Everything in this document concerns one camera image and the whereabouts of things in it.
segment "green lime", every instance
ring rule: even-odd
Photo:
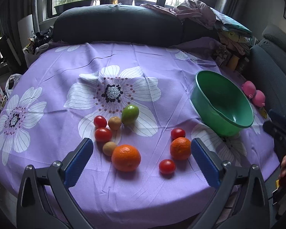
[[[135,105],[128,105],[122,112],[122,123],[124,125],[133,124],[139,116],[139,108]]]

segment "green bowl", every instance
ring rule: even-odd
[[[209,70],[199,71],[195,81],[191,101],[203,122],[219,136],[233,136],[252,125],[250,103],[234,83]]]

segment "blue gripper pad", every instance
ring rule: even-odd
[[[191,153],[201,169],[208,184],[216,189],[220,186],[220,172],[215,163],[208,154],[212,152],[199,139],[193,139],[191,142]]]
[[[66,188],[75,186],[88,160],[93,153],[93,142],[85,138],[78,147],[68,153],[63,160],[64,185]]]

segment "flower center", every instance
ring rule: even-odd
[[[20,120],[19,114],[13,114],[13,118],[10,120],[10,125],[9,127],[15,127],[17,122]]]
[[[120,96],[123,94],[121,87],[119,85],[107,85],[105,92],[102,94],[102,97],[106,99],[106,102],[121,102]]]

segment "gray sofa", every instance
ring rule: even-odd
[[[286,33],[268,25],[263,38],[251,48],[244,76],[264,92],[266,110],[273,109],[286,116]]]

